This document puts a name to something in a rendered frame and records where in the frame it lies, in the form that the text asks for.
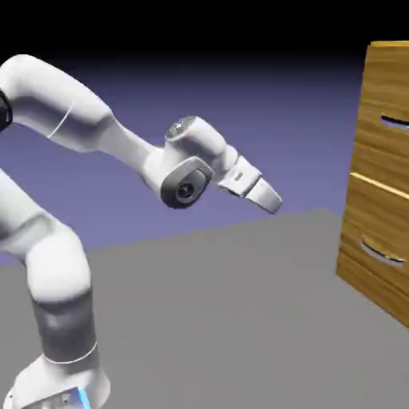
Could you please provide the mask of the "light wood cabinet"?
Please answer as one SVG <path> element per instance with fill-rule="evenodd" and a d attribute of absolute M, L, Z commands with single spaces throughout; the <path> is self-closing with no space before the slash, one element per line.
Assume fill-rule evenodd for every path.
<path fill-rule="evenodd" d="M 336 273 L 409 329 L 409 41 L 367 47 Z"/>

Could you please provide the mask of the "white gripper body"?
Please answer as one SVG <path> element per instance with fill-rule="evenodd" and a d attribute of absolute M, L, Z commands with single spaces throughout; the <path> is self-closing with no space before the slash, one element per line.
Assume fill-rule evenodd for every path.
<path fill-rule="evenodd" d="M 245 199 L 262 208 L 269 214 L 275 214 L 281 207 L 283 201 L 276 190 L 263 178 L 260 177 Z"/>

